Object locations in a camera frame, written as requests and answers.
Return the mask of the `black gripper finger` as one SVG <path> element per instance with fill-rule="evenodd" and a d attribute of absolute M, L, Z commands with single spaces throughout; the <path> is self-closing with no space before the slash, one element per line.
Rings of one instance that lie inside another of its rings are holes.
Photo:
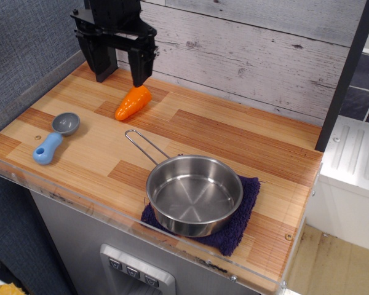
<path fill-rule="evenodd" d="M 117 70 L 116 49 L 104 44 L 96 36 L 76 32 L 81 51 L 90 69 L 95 73 L 97 82 L 103 82 Z"/>
<path fill-rule="evenodd" d="M 153 73 L 153 64 L 159 54 L 154 38 L 137 39 L 130 46 L 128 59 L 135 87 L 142 86 Z"/>

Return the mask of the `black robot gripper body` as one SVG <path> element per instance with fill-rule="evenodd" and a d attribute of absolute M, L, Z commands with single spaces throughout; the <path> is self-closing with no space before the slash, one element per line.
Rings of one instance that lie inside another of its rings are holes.
<path fill-rule="evenodd" d="M 74 9 L 70 16 L 86 56 L 102 45 L 156 58 L 157 31 L 141 19 L 140 1 L 86 1 L 84 9 Z"/>

